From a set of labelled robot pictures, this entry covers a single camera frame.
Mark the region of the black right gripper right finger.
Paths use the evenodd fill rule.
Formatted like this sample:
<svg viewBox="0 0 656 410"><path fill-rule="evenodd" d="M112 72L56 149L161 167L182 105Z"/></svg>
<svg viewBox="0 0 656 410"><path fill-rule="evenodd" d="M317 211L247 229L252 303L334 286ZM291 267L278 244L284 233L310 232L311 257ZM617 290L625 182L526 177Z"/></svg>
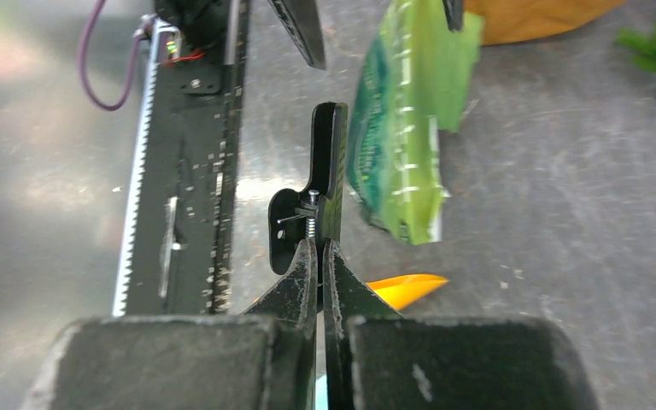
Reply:
<svg viewBox="0 0 656 410"><path fill-rule="evenodd" d="M349 269L322 262L331 409L596 409L569 337L531 316L407 317Z"/></svg>

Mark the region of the black bag clip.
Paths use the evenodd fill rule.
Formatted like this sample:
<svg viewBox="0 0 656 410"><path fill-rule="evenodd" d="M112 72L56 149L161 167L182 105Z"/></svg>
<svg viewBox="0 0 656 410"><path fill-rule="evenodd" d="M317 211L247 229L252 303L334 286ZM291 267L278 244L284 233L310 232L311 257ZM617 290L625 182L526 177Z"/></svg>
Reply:
<svg viewBox="0 0 656 410"><path fill-rule="evenodd" d="M312 113L311 158L305 188L279 190L268 206L269 261L278 275L288 272L298 243L314 238L319 252L340 240L349 106L323 102Z"/></svg>

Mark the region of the brown paper grocery bag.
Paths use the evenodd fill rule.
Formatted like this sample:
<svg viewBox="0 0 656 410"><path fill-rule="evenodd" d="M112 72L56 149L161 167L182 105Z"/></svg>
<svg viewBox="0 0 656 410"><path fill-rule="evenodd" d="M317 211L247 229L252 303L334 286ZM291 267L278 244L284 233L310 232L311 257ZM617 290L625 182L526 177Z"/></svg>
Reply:
<svg viewBox="0 0 656 410"><path fill-rule="evenodd" d="M467 0L465 11L483 17L483 44L512 44L572 31L624 4L624 0Z"/></svg>

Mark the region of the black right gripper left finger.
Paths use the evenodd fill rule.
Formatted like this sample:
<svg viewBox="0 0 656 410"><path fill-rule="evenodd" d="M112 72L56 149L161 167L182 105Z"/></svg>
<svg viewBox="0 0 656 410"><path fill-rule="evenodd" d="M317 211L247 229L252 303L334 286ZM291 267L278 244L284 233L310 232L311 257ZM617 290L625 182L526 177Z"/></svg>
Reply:
<svg viewBox="0 0 656 410"><path fill-rule="evenodd" d="M239 315L127 315L67 325L25 409L311 409L318 255Z"/></svg>

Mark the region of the green litter bag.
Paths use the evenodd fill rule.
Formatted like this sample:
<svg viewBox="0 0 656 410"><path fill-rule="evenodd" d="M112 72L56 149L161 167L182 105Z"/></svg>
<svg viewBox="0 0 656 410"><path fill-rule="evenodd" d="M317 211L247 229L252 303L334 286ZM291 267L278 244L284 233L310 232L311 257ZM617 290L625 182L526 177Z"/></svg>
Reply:
<svg viewBox="0 0 656 410"><path fill-rule="evenodd" d="M448 198L439 134L456 132L484 20L449 26L441 1L394 1L363 60L348 127L346 176L363 218L396 240L442 237Z"/></svg>

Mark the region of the yellow plastic scoop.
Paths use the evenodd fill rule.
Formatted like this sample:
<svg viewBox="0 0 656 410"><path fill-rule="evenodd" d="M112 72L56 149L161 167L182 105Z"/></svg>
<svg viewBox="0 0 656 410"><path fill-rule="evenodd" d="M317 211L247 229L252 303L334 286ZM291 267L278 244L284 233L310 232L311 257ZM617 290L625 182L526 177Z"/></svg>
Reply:
<svg viewBox="0 0 656 410"><path fill-rule="evenodd" d="M448 282L442 276L414 273L371 281L366 285L394 310L402 310Z"/></svg>

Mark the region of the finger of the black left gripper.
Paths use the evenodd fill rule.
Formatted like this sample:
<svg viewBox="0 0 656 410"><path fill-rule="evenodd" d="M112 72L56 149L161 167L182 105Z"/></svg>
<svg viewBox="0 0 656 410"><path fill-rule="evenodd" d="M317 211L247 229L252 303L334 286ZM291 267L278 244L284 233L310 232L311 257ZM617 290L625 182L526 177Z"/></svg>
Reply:
<svg viewBox="0 0 656 410"><path fill-rule="evenodd" d="M325 43L315 0L270 0L273 11L282 22L305 62L326 70Z"/></svg>
<svg viewBox="0 0 656 410"><path fill-rule="evenodd" d="M460 32L463 29L464 4L464 0L442 0L448 29L452 32Z"/></svg>

